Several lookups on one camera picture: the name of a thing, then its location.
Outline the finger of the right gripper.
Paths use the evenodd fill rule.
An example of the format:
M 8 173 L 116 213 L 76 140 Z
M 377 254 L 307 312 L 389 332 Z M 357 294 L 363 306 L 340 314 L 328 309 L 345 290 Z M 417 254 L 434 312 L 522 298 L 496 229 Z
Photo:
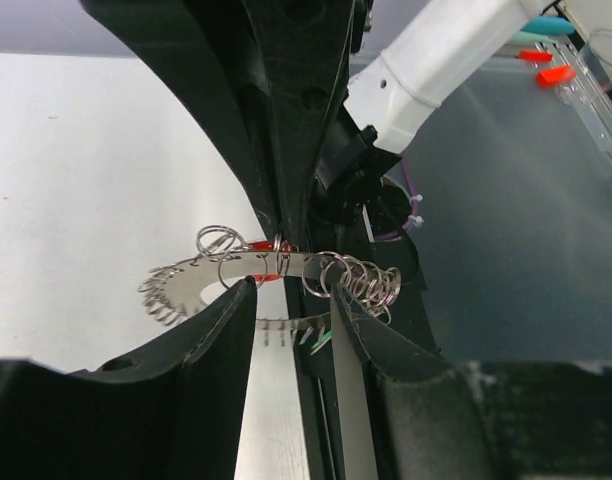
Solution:
M 83 9 L 166 85 L 280 231 L 264 69 L 240 1 L 85 1 Z
M 279 231 L 306 238 L 311 182 L 347 60 L 353 1 L 246 1 L 269 98 L 271 198 Z

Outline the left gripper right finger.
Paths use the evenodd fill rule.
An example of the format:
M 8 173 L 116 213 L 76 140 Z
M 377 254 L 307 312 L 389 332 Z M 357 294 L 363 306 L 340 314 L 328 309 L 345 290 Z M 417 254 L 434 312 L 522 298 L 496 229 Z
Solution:
M 451 364 L 330 298 L 348 479 L 612 479 L 612 363 Z

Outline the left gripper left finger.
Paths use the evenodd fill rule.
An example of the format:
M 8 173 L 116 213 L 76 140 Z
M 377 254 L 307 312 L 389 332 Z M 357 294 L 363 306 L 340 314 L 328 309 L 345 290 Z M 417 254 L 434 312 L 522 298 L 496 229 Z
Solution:
M 205 310 L 94 371 L 0 360 L 0 479 L 231 479 L 257 290 Z

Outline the metal keyring disc with rings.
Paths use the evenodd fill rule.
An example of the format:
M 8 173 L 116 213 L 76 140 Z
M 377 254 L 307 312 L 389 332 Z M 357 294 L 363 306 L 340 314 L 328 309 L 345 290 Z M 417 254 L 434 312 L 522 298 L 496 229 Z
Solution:
M 251 250 L 249 244 L 253 241 L 246 240 L 237 230 L 218 224 L 205 226 L 197 232 L 194 255 L 149 271 L 138 288 L 142 305 L 157 323 L 176 326 L 206 309 L 236 281 L 250 277 L 255 287 L 265 291 L 262 299 L 268 302 L 256 318 L 256 328 L 264 332 L 265 339 L 277 331 L 282 340 L 314 344 L 325 331 L 331 331 L 330 314 L 322 310 L 290 314 L 286 307 L 270 300 L 271 294 L 285 291 L 282 283 L 294 280 L 299 293 L 316 300 L 328 300 L 333 287 L 341 285 L 367 313 L 386 324 L 390 322 L 390 307 L 402 287 L 398 268 L 383 269 L 333 251 L 282 252 L 281 240 L 277 236 L 270 241 L 275 250 L 265 252 L 264 262 L 263 252 Z M 265 265 L 284 278 L 258 287 L 253 276 L 262 274 Z

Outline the red tag key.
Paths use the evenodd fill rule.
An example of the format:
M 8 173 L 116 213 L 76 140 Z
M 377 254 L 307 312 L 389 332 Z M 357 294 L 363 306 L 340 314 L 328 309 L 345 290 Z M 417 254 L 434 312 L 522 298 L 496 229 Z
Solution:
M 261 259 L 264 262 L 267 262 L 267 255 L 265 252 L 271 252 L 275 250 L 274 243 L 268 240 L 256 240 L 249 244 L 251 250 L 262 251 Z M 288 242 L 281 240 L 279 244 L 279 250 L 282 252 L 293 252 L 296 251 L 296 248 L 290 245 Z M 253 276 L 255 279 L 257 286 L 260 287 L 266 282 L 273 282 L 277 280 L 282 280 L 284 278 L 283 275 L 279 273 L 272 273 L 270 267 L 265 265 L 264 272 L 262 274 L 256 274 Z

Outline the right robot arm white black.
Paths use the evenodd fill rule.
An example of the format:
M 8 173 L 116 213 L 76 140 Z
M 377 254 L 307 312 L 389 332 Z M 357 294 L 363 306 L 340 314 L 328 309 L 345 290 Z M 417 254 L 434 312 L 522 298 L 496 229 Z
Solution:
M 318 163 L 346 116 L 398 154 L 541 1 L 431 1 L 357 74 L 368 1 L 86 1 L 171 91 L 243 187 L 265 235 L 306 240 Z

